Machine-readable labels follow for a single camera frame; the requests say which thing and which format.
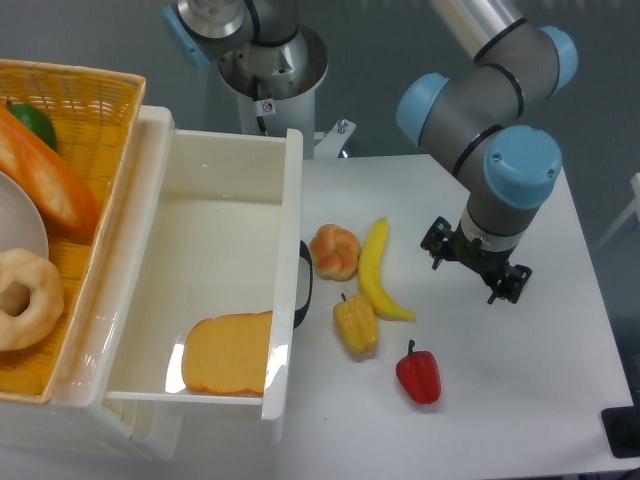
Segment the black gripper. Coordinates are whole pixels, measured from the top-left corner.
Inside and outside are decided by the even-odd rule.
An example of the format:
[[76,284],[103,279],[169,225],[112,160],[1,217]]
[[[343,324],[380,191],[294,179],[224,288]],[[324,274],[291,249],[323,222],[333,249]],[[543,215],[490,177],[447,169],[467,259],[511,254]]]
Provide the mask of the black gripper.
[[433,270],[443,261],[455,260],[486,280],[491,289],[489,305],[496,300],[516,304],[532,276],[531,268],[509,263],[515,249],[514,236],[476,231],[468,237],[461,224],[453,231],[441,216],[430,226],[420,247],[432,258]]

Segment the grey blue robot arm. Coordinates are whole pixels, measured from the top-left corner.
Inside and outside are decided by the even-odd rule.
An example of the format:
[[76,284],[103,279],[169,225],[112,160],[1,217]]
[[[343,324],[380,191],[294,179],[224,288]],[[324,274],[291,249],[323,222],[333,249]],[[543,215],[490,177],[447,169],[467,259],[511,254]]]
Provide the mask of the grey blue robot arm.
[[[577,50],[554,27],[532,27],[510,1],[438,1],[436,12],[474,62],[460,81],[429,73],[401,97],[396,121],[469,192],[456,226],[434,221],[422,247],[476,272],[493,299],[516,302],[530,268],[509,258],[562,169],[546,132],[519,117],[575,75]],[[174,1],[165,27],[195,67],[216,64],[246,134],[302,133],[315,147],[315,92],[328,68],[322,39],[294,1]]]

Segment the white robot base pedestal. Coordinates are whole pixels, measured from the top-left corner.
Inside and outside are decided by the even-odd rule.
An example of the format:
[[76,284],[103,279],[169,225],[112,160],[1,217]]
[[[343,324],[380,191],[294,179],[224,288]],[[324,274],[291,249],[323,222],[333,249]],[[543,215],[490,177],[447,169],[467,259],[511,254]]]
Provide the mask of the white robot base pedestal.
[[218,70],[235,95],[244,134],[284,137],[296,129],[305,159],[347,156],[354,122],[342,118],[328,131],[316,129],[316,91],[328,72],[328,53],[309,27],[301,25],[282,45],[248,43],[222,57]]

